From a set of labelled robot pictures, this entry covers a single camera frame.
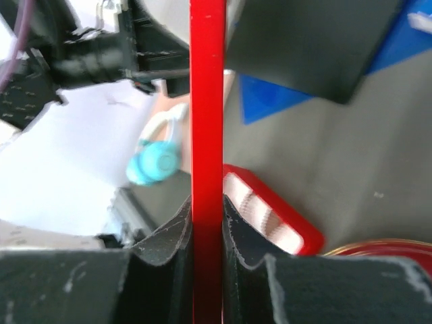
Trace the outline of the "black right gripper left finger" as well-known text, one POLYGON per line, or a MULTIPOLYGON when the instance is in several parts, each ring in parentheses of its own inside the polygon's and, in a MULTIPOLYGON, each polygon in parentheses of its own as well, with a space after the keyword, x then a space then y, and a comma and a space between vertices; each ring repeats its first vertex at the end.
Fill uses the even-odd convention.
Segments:
POLYGON ((131 248, 2 252, 1 322, 191 323, 190 207, 131 248))

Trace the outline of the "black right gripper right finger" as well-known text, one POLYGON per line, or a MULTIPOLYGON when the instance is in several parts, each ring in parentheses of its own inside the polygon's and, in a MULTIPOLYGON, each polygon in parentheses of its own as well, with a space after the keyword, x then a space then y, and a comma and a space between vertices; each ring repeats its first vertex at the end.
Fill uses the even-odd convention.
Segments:
POLYGON ((430 323, 431 279, 394 256, 295 256, 223 201, 225 323, 430 323))

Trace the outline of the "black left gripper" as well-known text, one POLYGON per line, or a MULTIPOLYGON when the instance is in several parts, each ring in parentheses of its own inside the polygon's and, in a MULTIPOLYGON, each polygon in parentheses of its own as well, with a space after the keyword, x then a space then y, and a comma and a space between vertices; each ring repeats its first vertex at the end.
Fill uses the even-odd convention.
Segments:
POLYGON ((156 21, 144 1, 122 1, 118 32, 100 32, 64 45, 65 56, 50 61, 53 81, 64 89, 129 79, 146 94, 155 80, 170 98, 190 92, 189 46, 156 21))

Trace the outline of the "red box lid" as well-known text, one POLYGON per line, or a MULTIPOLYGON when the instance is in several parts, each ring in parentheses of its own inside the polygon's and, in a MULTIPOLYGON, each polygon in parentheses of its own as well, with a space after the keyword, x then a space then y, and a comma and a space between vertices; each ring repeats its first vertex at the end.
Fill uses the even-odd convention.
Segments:
POLYGON ((194 321, 220 323, 225 1, 190 2, 194 321))

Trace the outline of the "red cookie box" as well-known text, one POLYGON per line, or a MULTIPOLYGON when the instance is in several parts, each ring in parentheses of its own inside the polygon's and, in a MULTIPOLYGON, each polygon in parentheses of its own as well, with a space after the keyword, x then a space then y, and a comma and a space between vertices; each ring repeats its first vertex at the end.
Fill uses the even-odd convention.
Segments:
POLYGON ((253 172, 225 164, 223 193, 240 216, 278 248, 295 255, 321 251, 324 235, 253 172))

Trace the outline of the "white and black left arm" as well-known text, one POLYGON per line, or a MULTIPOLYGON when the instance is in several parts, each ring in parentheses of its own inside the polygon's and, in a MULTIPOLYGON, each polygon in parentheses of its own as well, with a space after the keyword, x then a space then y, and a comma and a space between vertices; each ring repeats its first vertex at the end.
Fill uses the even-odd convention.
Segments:
POLYGON ((82 28, 68 1, 2 1, 17 40, 1 63, 1 248, 127 246, 155 228, 130 196, 180 166, 188 43, 144 1, 115 1, 117 28, 82 28))

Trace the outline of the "white paper cup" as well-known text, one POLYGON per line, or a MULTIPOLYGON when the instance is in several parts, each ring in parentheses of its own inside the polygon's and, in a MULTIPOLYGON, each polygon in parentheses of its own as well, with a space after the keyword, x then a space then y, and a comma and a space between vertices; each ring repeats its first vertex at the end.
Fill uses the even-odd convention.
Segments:
POLYGON ((223 193, 249 224, 259 228, 270 207, 242 179, 228 173, 223 180, 223 193))
POLYGON ((272 210, 265 214, 259 229, 264 237, 285 252, 298 254, 303 247, 302 236, 272 210))

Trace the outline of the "light blue headphones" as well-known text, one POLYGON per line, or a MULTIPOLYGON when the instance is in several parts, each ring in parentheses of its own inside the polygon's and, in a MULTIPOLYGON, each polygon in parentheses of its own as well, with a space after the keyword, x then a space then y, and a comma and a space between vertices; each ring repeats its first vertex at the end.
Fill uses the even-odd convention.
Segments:
POLYGON ((126 167, 131 183, 152 186, 177 172, 182 157, 181 122, 188 110, 189 104, 179 103, 149 119, 126 167))

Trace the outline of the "dark red round plate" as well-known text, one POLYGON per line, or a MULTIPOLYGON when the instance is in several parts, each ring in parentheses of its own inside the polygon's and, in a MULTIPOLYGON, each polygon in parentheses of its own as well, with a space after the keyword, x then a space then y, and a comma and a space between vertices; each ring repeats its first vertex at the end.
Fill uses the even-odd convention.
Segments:
POLYGON ((431 256, 431 243, 405 239, 367 240, 347 244, 326 252, 323 256, 333 255, 402 255, 408 257, 413 254, 431 256))

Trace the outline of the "black flat notebook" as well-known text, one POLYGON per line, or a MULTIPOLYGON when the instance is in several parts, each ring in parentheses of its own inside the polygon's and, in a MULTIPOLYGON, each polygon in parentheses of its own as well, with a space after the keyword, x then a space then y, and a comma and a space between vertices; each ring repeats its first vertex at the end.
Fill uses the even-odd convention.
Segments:
POLYGON ((404 1, 245 1, 227 68, 347 103, 404 1))

